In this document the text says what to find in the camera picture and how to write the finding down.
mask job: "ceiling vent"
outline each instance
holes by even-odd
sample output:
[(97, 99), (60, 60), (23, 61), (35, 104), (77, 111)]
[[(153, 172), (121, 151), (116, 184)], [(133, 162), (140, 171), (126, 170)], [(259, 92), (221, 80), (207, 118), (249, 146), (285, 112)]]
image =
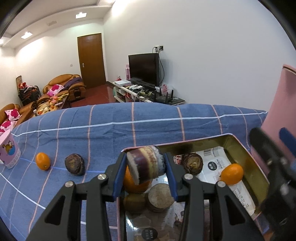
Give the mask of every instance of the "ceiling vent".
[(50, 23), (47, 23), (46, 25), (47, 26), (51, 26), (51, 25), (54, 25), (54, 24), (56, 24), (57, 23), (57, 21), (51, 21)]

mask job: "brown leather sofa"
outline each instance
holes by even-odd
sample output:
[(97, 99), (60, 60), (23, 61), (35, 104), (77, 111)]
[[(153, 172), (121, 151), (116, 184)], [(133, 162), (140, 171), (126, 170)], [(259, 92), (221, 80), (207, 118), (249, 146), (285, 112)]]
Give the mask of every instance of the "brown leather sofa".
[[(50, 96), (47, 94), (48, 90), (53, 87), (55, 84), (65, 85), (69, 80), (73, 78), (80, 77), (78, 74), (62, 74), (58, 77), (52, 79), (47, 86), (43, 88), (43, 95), (38, 99), (37, 105), (39, 106), (41, 103), (47, 101)], [(56, 96), (60, 96), (62, 94), (69, 93), (69, 101), (74, 101), (77, 99), (85, 98), (85, 85), (83, 82), (78, 82), (70, 86), (68, 90), (59, 92)]]
[(8, 104), (7, 106), (3, 107), (0, 110), (0, 125), (2, 125), (3, 122), (8, 120), (5, 111), (13, 109), (17, 109), (21, 115), (21, 117), (17, 120), (17, 123), (15, 125), (16, 127), (33, 116), (33, 110), (36, 109), (36, 102), (31, 102), (30, 104), (27, 104), (24, 107), (20, 107), (18, 104)]

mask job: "orange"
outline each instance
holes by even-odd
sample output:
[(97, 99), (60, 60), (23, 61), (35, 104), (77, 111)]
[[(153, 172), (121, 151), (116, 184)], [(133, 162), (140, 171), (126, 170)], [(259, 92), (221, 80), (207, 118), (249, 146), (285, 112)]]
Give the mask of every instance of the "orange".
[(41, 169), (46, 171), (50, 167), (50, 158), (43, 152), (39, 152), (36, 157), (35, 161), (37, 166)]
[(242, 180), (244, 176), (244, 170), (239, 164), (231, 164), (227, 166), (221, 172), (221, 181), (224, 181), (227, 185), (234, 185), (237, 184), (239, 181)]
[(128, 169), (128, 166), (126, 167), (126, 174), (123, 179), (123, 186), (125, 191), (127, 191), (128, 193), (137, 193), (137, 194), (143, 193), (149, 188), (149, 185), (151, 184), (151, 182), (152, 180), (144, 182), (140, 185), (136, 185), (133, 181), (133, 178)]

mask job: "white stripe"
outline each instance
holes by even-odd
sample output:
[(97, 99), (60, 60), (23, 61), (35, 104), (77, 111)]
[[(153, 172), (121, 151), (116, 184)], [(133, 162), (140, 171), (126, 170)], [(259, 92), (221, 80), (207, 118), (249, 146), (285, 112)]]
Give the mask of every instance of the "white stripe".
[[(226, 114), (221, 116), (208, 116), (208, 117), (183, 117), (183, 120), (198, 120), (198, 119), (218, 119), (223, 118), (227, 116), (244, 116), (244, 115), (260, 115), (260, 114), (266, 114), (267, 112), (261, 112), (261, 113), (247, 113), (247, 114)], [(132, 123), (145, 123), (145, 122), (158, 122), (158, 121), (180, 121), (181, 118), (166, 118), (166, 119), (151, 119), (151, 120), (135, 120), (135, 121), (124, 121), (124, 122), (109, 122), (109, 123), (103, 123), (103, 124), (96, 124), (96, 125), (88, 125), (88, 126), (72, 126), (72, 127), (64, 127), (64, 128), (56, 128), (56, 129), (46, 129), (46, 130), (37, 130), (37, 131), (29, 131), (24, 132), (19, 135), (15, 135), (16, 137), (19, 137), (24, 134), (30, 134), (35, 132), (46, 132), (46, 131), (61, 131), (61, 130), (71, 130), (71, 129), (81, 129), (81, 128), (89, 128), (89, 127), (98, 127), (98, 126), (109, 126), (109, 125), (125, 125), (125, 124), (132, 124)]]
[[(22, 193), (21, 191), (19, 191), (10, 181), (8, 181), (5, 176), (2, 175), (2, 173), (0, 172), (0, 175), (15, 189), (17, 190), (18, 193), (22, 194), (26, 199), (28, 199), (29, 201), (31, 201), (32, 203), (34, 203), (35, 205), (41, 207), (42, 209), (45, 209), (45, 207), (41, 206), (40, 204), (38, 204), (37, 202), (33, 201), (31, 198), (29, 198), (28, 196), (26, 196), (24, 193)], [(109, 226), (110, 229), (117, 229), (117, 227), (114, 226)]]

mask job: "ceiling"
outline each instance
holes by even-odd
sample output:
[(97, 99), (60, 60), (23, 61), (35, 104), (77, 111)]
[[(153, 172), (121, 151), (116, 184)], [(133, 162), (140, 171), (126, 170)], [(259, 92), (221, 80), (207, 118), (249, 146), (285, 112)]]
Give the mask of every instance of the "ceiling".
[[(80, 21), (103, 18), (115, 0), (32, 0), (11, 22), (4, 33), (4, 46), (16, 48), (50, 29)], [(86, 12), (85, 18), (75, 15)], [(25, 32), (32, 37), (22, 39)]]

